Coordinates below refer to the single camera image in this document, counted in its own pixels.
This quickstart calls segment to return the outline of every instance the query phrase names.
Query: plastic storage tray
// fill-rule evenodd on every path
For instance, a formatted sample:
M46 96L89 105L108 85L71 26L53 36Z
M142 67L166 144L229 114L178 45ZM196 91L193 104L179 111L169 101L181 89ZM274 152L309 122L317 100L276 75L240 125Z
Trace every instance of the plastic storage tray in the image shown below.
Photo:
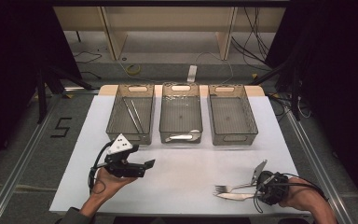
M106 133L134 145L150 145L155 104L154 85L119 85Z
M208 86L213 144L251 145L257 126L243 85Z
M202 135L200 87L196 83L162 85L159 132L162 143L199 143Z

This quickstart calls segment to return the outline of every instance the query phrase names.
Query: aluminum rail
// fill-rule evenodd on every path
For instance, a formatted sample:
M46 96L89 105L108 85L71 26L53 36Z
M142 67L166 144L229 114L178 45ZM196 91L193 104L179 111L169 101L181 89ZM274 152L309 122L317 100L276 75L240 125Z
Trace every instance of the aluminum rail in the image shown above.
M324 169L324 166L315 152L315 149L313 148L312 143L310 142L310 139L308 138L301 123L296 120L292 112L289 112L287 116L310 162L310 166L318 178L321 185L320 187L324 190L326 197L329 198L330 205L336 214L338 223L352 224L353 221L351 220L348 210L345 208L344 202L342 202L342 199L334 187L333 182Z
M44 131L46 130L46 127L48 126L51 118L51 112L54 110L57 103L61 100L61 97L61 95L54 95L51 98L51 101L48 104L48 113L46 114L44 120L36 126L33 135L28 141L27 146L22 152L13 171L7 179L7 182L2 187L0 191L0 218L4 213L11 196L13 195L17 184L20 181L29 160L32 158L32 155L34 154L37 145L39 144L39 141L42 138Z

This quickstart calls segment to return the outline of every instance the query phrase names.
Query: metal utensil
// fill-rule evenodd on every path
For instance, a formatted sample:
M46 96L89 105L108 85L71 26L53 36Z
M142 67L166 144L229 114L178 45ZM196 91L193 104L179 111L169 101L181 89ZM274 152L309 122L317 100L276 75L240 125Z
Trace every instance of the metal utensil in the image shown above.
M196 141L201 136L199 130L192 130L188 134L176 134L172 135L165 139L165 142L171 142L172 140L186 140L186 141Z
M227 186L227 185L215 185L214 189L216 190L216 192L218 193L230 193L232 190L234 189L244 189L244 188L250 188L250 187L254 187L254 184L243 184L243 185L238 185L238 186Z
M136 110L136 107L135 107L135 104L133 103L133 100L131 100L131 103L132 103L133 110L135 111L136 118L139 121L139 126L141 127L142 133L144 133L145 131L144 131L144 128L142 127L141 119L139 118L139 114L138 114L138 111Z
M246 199L254 198L254 196L261 196L262 194L257 193L214 193L216 197L230 199L234 201L245 201Z
M264 167L266 166L267 160L263 160L260 164L255 167L254 174L252 175L252 180L249 184L243 184L238 186L225 186L225 185L215 185L214 188L218 193L230 193L234 189L243 189L255 187L256 180L260 176L261 172L263 172Z
M124 99L124 97L123 97L123 102L124 102L124 105L126 105L127 110L128 110L129 113L130 113L132 122L133 122L133 124L135 125L135 128L136 128L136 131L137 131L138 133L140 133L141 130L139 129L138 125L136 124L135 118L133 117L133 115L132 115L132 113L131 113L131 110L130 110L130 107L129 107L129 105L127 104L126 99Z

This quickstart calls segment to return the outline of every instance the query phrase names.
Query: black sleeve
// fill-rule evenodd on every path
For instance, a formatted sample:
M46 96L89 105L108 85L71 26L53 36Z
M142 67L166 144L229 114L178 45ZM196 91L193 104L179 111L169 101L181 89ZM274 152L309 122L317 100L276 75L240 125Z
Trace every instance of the black sleeve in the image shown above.
M56 224L89 224L91 222L90 217L86 217L79 213L77 208L71 207L65 216L58 220Z

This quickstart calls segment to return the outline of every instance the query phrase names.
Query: human arm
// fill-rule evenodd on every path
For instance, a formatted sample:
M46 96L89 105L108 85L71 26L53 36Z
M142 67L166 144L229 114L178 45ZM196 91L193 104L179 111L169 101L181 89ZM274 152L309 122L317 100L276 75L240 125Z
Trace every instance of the human arm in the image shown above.
M307 181L292 177L289 183L309 184ZM317 224L337 224L336 215L330 204L312 188L290 186L288 195L279 202L281 207L294 207L301 211L310 211Z
M98 209L110 198L112 198L121 188L136 180L134 177L118 178L110 175L104 168L98 171L91 195L77 212L75 208L70 208L60 224L76 223L74 220L81 220L77 223L89 223Z

